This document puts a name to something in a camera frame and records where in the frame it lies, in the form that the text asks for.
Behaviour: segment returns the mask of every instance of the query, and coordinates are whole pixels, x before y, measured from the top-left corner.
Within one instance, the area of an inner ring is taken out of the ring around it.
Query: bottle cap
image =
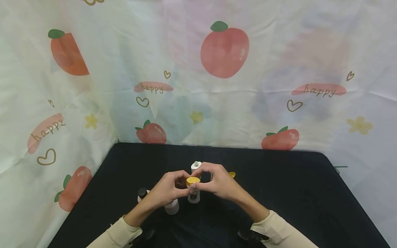
[[[199,183],[200,179],[198,177],[188,177],[186,179],[186,186],[190,186],[193,183]]]
[[[141,197],[142,199],[148,194],[146,191],[146,188],[140,188],[138,189],[138,196]]]

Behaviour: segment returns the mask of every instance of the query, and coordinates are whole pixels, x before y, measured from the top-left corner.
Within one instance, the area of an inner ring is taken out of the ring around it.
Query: beige sleeve
[[[140,227],[129,226],[121,217],[108,230],[96,238],[87,248],[125,248],[133,245],[133,240],[142,234]]]
[[[269,237],[268,240],[262,240],[267,248],[318,248],[272,210],[266,219],[254,223],[251,230]]]

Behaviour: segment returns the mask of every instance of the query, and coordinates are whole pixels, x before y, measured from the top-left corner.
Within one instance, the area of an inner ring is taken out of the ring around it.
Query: left hand
[[[149,204],[153,209],[165,206],[175,199],[188,196],[192,189],[180,189],[190,175],[186,171],[171,171],[164,174],[154,188],[142,199],[143,204]]]

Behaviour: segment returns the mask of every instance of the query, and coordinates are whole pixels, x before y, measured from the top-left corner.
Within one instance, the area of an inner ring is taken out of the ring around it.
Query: sleeve cuff
[[[270,215],[261,222],[254,223],[251,230],[269,237],[271,242],[278,244],[291,235],[288,223],[276,212],[270,210]]]
[[[122,216],[116,221],[108,230],[110,238],[119,247],[125,247],[127,245],[132,246],[133,240],[142,234],[140,227],[131,227],[124,221]]]

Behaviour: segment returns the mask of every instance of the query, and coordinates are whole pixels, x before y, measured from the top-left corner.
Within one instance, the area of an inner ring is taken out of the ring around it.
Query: bottle label
[[[190,195],[190,199],[192,199],[192,200],[197,199],[197,194],[198,194],[198,193],[199,193],[199,192],[196,191],[196,192],[194,192],[193,194],[191,194],[191,195]]]

